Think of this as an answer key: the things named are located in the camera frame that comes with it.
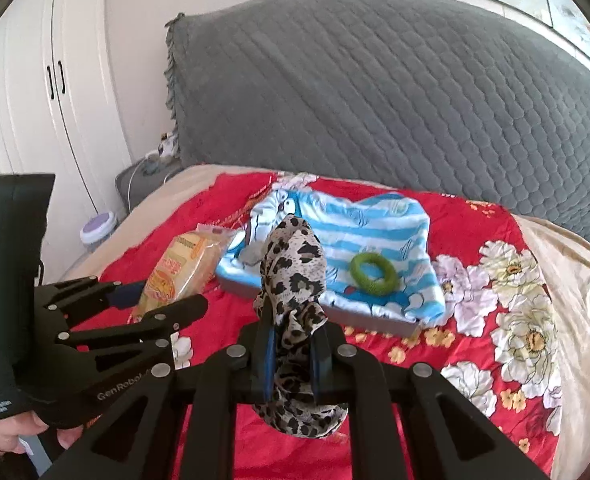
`red bedspread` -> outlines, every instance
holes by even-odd
[[[137,247],[112,263],[102,280],[124,283],[148,277],[171,239],[198,223],[239,226],[254,202],[278,176],[222,174],[184,203]],[[308,185],[353,201],[382,193],[361,184],[319,178]],[[441,324],[412,339],[346,327],[349,342],[384,362],[409,367],[425,361],[443,374],[490,420],[550,474],[561,416],[556,338],[550,300],[539,267],[512,216],[503,208],[435,193],[402,191],[430,216],[428,253],[446,297]],[[211,286],[206,316],[190,336],[192,364],[236,340],[256,320],[251,301]],[[79,328],[126,323],[127,312],[110,309]],[[240,406],[236,424],[238,479],[348,480],[350,442],[346,425],[323,440],[286,436]]]

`white wall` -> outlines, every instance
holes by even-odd
[[[247,0],[106,0],[108,56],[130,153],[143,156],[173,127],[166,109],[166,29],[178,12],[203,14]]]

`black gripper frame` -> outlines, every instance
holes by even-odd
[[[46,472],[43,480],[232,480],[237,404],[267,402],[275,371],[272,314],[242,328],[238,346],[167,374],[147,373]],[[406,480],[403,427],[417,480],[545,480],[479,410],[431,366],[382,364],[346,345],[338,325],[310,342],[313,395],[349,406],[355,480]],[[180,457],[176,457],[188,405]]]
[[[15,365],[0,359],[0,419],[34,410],[54,428],[74,428],[106,412],[154,364],[174,368],[171,333],[203,317],[203,296],[149,312],[136,324],[72,330],[110,306],[133,306],[143,286],[91,276],[35,287],[30,347]]]

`gray quilted cover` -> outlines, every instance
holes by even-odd
[[[590,241],[590,72],[451,0],[256,0],[168,24],[184,166],[499,202]]]

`beige sheet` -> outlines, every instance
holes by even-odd
[[[144,200],[70,276],[101,274],[183,202],[213,184],[219,173],[248,171],[263,170],[211,165],[188,168]],[[550,222],[515,218],[544,272],[559,335],[564,400],[552,478],[574,480],[590,462],[590,244]]]

